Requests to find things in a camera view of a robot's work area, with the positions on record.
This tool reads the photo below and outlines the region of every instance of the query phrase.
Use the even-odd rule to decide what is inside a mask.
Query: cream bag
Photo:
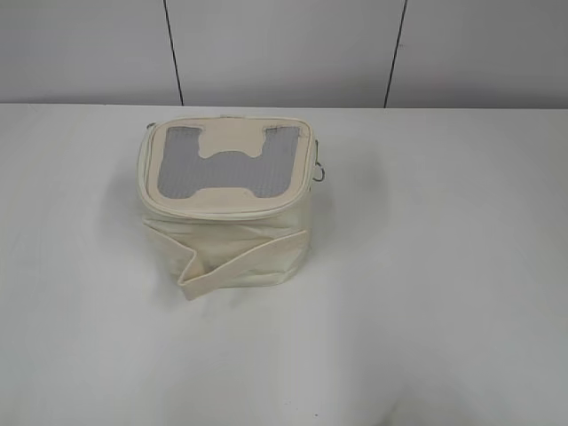
[[[188,300],[280,284],[297,271],[310,241],[316,165],[317,142],[300,120],[148,126],[138,157],[145,225]]]

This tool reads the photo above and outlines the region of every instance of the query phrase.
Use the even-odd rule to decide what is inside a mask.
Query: white wall
[[[0,102],[179,105],[162,0],[2,0]]]
[[[382,107],[402,0],[169,0],[186,105]]]
[[[568,107],[568,2],[408,0],[389,107]]]

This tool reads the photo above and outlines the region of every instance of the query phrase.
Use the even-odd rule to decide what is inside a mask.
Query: gray mesh panel
[[[248,188],[258,198],[276,197],[290,186],[300,129],[277,127],[264,133],[263,152],[199,156],[200,129],[170,127],[163,148],[158,190],[164,197],[189,198],[203,188]]]

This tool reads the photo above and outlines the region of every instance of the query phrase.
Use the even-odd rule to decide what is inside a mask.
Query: bag handle
[[[157,237],[154,240],[160,244],[160,248],[166,256],[170,259],[177,259],[179,264],[183,265],[183,271],[177,279],[177,284],[183,290],[187,300],[194,300],[213,290],[223,288],[241,273],[272,260],[291,249],[301,250],[307,245],[309,238],[308,231],[305,230],[280,237],[256,246],[218,266],[213,271],[204,273],[203,263],[193,248],[177,242],[168,235],[155,230],[149,224],[145,225],[154,234],[154,237]]]

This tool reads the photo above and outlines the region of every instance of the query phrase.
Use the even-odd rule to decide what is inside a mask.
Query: white table
[[[327,180],[294,279],[188,303],[135,163],[212,114],[306,119]],[[2,425],[568,424],[566,111],[3,105],[0,200]]]

